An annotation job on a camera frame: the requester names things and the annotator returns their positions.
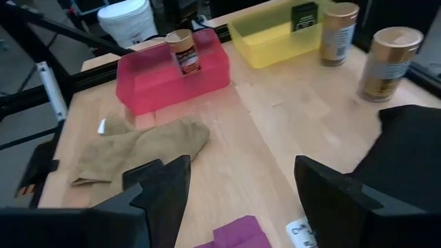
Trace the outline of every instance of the wooden tabletop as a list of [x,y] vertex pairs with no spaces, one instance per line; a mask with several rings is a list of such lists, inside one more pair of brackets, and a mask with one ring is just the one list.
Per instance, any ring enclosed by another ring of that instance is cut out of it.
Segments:
[[[227,20],[221,17],[211,25]],[[321,66],[314,51],[263,69],[251,68],[232,42],[223,47],[229,55],[229,87],[136,120],[137,128],[145,128],[194,114],[211,130],[192,163],[176,247],[209,242],[213,229],[248,214],[257,217],[273,247],[292,247],[285,226],[304,214],[294,182],[296,155],[350,172],[380,133],[378,110],[406,104],[441,107],[440,100],[407,79],[387,103],[362,100],[356,91],[366,54],[355,47],[336,68]],[[112,54],[95,58],[83,70],[116,59]],[[74,95],[54,157],[59,169],[48,176],[39,207],[89,205],[90,186],[70,187],[68,180],[85,145],[99,137],[100,120],[109,112],[127,115],[115,87],[110,81]]]

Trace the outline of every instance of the cylindrical canister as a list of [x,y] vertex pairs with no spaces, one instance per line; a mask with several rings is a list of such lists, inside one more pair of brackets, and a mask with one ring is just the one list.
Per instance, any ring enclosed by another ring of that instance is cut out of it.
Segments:
[[423,38],[420,31],[406,27],[376,32],[360,81],[361,97],[368,101],[388,101],[406,74]]
[[165,37],[165,41],[170,45],[172,55],[178,63],[182,74],[189,74],[201,68],[191,30],[173,31]]
[[335,3],[325,10],[320,44],[323,65],[338,66],[346,61],[359,9],[354,3]]

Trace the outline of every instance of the yellow plastic bin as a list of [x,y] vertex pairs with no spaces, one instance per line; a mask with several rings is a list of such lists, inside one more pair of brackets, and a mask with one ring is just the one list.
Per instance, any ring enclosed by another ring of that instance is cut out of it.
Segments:
[[323,10],[333,2],[314,0],[318,5],[318,24],[292,32],[291,8],[307,2],[311,1],[284,1],[228,23],[234,45],[252,67],[263,68],[318,49],[322,34]]

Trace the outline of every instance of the floor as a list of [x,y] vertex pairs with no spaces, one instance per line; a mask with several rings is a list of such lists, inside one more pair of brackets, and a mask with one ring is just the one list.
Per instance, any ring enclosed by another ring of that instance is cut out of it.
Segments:
[[[38,9],[49,18],[72,25],[65,17],[56,0],[20,0]],[[209,10],[202,7],[202,13],[208,18]],[[82,63],[93,57],[89,48],[72,39],[57,36],[38,27],[33,27],[39,37],[49,44],[51,51],[63,64],[66,70],[73,74],[81,69]],[[0,96],[14,94],[21,90],[30,89],[41,84],[39,75],[32,73],[34,62],[0,27],[0,39],[5,40],[7,50],[0,49]],[[441,73],[441,51],[437,49],[441,42],[441,11],[432,27],[427,41],[420,54],[416,57],[418,63],[428,66],[434,73]],[[7,116],[0,122],[0,145],[23,138],[37,132],[55,127],[57,120],[49,103]],[[9,149],[0,151],[0,207],[15,205],[14,194],[20,183],[23,172],[34,148],[52,138],[52,135],[39,138]]]

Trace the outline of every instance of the gold lid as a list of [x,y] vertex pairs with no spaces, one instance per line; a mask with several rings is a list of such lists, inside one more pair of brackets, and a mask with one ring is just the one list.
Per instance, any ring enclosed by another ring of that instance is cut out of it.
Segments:
[[376,32],[373,36],[376,42],[390,48],[406,48],[419,44],[424,35],[413,28],[391,27]]
[[194,45],[192,31],[189,29],[173,31],[167,34],[165,41],[173,52],[181,52]]
[[336,3],[326,8],[325,14],[331,17],[348,17],[357,14],[359,9],[354,3]]
[[406,62],[413,58],[423,38],[424,35],[413,28],[385,28],[374,34],[371,52],[377,61]]
[[325,9],[325,29],[339,30],[349,27],[357,21],[358,5],[354,3],[335,3]]

